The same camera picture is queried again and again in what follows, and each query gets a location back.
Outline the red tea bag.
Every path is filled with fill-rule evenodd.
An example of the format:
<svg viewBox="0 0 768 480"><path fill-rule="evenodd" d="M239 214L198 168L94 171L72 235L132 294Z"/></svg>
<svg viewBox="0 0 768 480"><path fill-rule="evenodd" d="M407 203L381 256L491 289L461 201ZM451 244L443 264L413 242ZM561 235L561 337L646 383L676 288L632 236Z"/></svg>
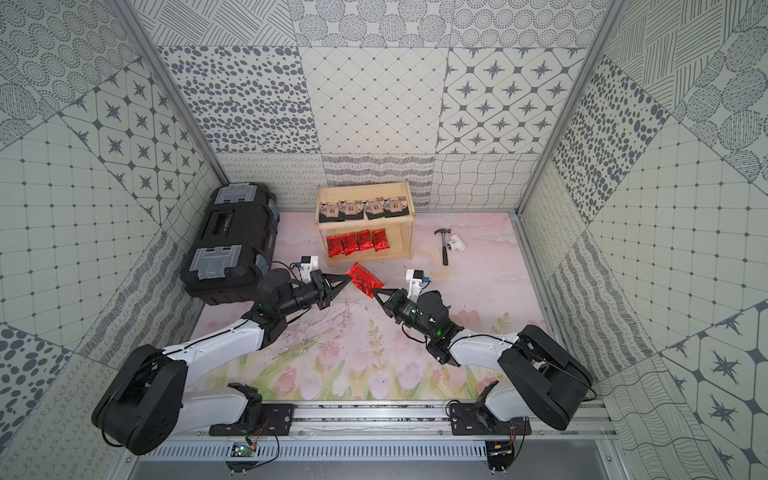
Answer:
<svg viewBox="0 0 768 480"><path fill-rule="evenodd" d="M385 229L372 231L373 247L376 252L390 248L389 240Z"/></svg>
<svg viewBox="0 0 768 480"><path fill-rule="evenodd" d="M374 297L374 290L384 287L384 283L360 263L355 263L347 271L347 274L350 276L351 282L370 298Z"/></svg>
<svg viewBox="0 0 768 480"><path fill-rule="evenodd" d="M373 234L370 230L357 232L356 239L359 251L366 251L374 248Z"/></svg>
<svg viewBox="0 0 768 480"><path fill-rule="evenodd" d="M326 238L327 255L329 258L342 255L344 253L344 244L341 235L332 235Z"/></svg>
<svg viewBox="0 0 768 480"><path fill-rule="evenodd" d="M356 232L343 234L341 236L341 240L342 240L342 246L343 246L343 253L345 256L349 256L360 250L358 234Z"/></svg>

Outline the black tea bag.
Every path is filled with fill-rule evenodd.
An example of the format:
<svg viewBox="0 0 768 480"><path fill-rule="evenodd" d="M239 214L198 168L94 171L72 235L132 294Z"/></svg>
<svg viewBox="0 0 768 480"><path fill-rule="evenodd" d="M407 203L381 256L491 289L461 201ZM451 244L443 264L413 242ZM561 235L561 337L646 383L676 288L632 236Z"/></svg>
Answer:
<svg viewBox="0 0 768 480"><path fill-rule="evenodd" d="M320 223L342 222L344 220L343 210L338 202L321 203L318 210L318 221Z"/></svg>
<svg viewBox="0 0 768 480"><path fill-rule="evenodd" d="M363 202L364 213L367 220L377 220L386 217L384 200L375 198Z"/></svg>
<svg viewBox="0 0 768 480"><path fill-rule="evenodd" d="M408 199L404 196L385 199L383 211L386 218L408 216L410 214Z"/></svg>
<svg viewBox="0 0 768 480"><path fill-rule="evenodd" d="M339 218L342 221L356 221L365 218L365 208L362 201L340 201Z"/></svg>

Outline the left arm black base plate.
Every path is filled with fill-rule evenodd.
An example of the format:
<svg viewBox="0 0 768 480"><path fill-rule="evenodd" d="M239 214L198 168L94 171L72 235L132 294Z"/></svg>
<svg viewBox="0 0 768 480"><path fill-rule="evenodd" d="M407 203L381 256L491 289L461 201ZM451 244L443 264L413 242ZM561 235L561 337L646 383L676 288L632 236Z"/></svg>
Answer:
<svg viewBox="0 0 768 480"><path fill-rule="evenodd" d="M253 404L247 406L241 417L234 423L215 424L209 428L212 437L246 436L258 432L278 437L287 436L296 409L294 404Z"/></svg>

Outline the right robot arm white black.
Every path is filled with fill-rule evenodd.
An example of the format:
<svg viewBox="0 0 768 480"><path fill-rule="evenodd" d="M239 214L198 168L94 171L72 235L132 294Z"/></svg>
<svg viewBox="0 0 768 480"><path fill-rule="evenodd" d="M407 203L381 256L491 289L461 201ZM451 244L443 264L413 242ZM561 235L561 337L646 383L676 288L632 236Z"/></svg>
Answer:
<svg viewBox="0 0 768 480"><path fill-rule="evenodd" d="M456 435L500 434L504 425L522 434L527 427L515 423L532 417L564 431L591 391L590 372L536 325L506 336L478 333L450 318L438 291L412 300L404 289L378 288L373 296L388 317L424 337L421 343L440 364L482 367L508 379L489 383L471 404L448 407Z"/></svg>

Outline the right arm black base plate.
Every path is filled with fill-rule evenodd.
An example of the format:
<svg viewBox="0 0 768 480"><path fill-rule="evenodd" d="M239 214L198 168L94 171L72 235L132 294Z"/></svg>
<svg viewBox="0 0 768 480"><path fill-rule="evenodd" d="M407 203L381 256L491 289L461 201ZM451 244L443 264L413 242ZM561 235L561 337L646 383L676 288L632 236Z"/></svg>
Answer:
<svg viewBox="0 0 768 480"><path fill-rule="evenodd" d="M506 436L530 435L532 427L527 417L516 417L508 421L498 420L485 407L475 403L449 401L445 406L446 415L454 436Z"/></svg>

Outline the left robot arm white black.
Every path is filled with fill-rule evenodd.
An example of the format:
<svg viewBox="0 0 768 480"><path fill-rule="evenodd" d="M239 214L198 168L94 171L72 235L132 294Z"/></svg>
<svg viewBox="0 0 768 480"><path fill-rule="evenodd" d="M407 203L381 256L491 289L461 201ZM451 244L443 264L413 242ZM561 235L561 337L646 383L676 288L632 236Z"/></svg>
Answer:
<svg viewBox="0 0 768 480"><path fill-rule="evenodd" d="M230 361L272 345L302 314L324 310L350 283L348 274L312 270L306 281L286 269L262 278L250 310L211 334L163 349L134 349L102 395L91 422L111 447L144 455L172 435L207 428L212 435L266 431L268 417L258 389L233 382L193 392L190 385Z"/></svg>

